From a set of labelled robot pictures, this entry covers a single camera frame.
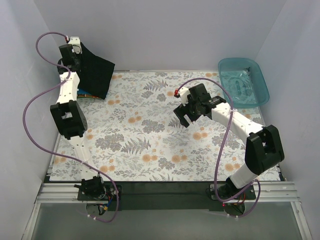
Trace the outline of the black t shirt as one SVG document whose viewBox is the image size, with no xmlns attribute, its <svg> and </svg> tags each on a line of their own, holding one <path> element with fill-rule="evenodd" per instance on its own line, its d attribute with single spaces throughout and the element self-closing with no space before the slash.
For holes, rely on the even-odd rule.
<svg viewBox="0 0 320 240">
<path fill-rule="evenodd" d="M 78 88 L 104 100 L 109 91 L 115 64 L 93 54 L 82 42 L 81 49 L 81 71 L 78 73 L 80 79 Z"/>
</svg>

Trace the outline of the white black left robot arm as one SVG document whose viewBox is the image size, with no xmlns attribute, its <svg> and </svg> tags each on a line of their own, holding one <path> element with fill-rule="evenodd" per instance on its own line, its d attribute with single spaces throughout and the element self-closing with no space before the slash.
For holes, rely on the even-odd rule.
<svg viewBox="0 0 320 240">
<path fill-rule="evenodd" d="M 59 133 L 70 143 L 75 157 L 81 160 L 81 184 L 75 185 L 84 195 L 95 200 L 103 199 L 107 190 L 100 174 L 90 167 L 94 165 L 87 145 L 88 124 L 77 102 L 80 78 L 80 45 L 64 44 L 59 47 L 62 58 L 57 67 L 60 81 L 56 104 L 50 106 L 50 112 Z"/>
</svg>

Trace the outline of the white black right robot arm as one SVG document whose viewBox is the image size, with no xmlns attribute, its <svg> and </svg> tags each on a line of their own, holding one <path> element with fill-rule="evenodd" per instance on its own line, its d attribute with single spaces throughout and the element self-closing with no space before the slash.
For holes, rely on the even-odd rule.
<svg viewBox="0 0 320 240">
<path fill-rule="evenodd" d="M 235 134 L 245 146 L 244 164 L 225 184 L 214 188 L 216 199 L 224 202 L 237 199 L 259 175 L 275 167 L 285 158 L 279 130 L 274 125 L 263 126 L 231 107 L 220 96 L 212 97 L 204 84 L 181 87 L 174 92 L 181 104 L 174 109 L 175 115 L 184 127 L 201 116 L 218 122 Z"/>
</svg>

